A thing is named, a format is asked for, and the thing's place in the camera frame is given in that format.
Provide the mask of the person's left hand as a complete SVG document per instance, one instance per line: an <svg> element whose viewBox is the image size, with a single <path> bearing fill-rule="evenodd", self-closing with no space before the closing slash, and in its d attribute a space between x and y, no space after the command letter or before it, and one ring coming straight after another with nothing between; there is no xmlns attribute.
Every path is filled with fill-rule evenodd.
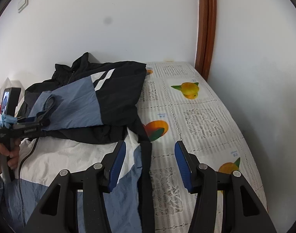
<svg viewBox="0 0 296 233"><path fill-rule="evenodd" d="M20 152L20 144L21 140L16 139L14 141L14 148L9 151L3 144L0 143L0 175L2 173L1 170L1 159L9 157L10 159L7 162L8 167L10 169L15 170L18 167L18 161L19 161L19 152Z"/></svg>

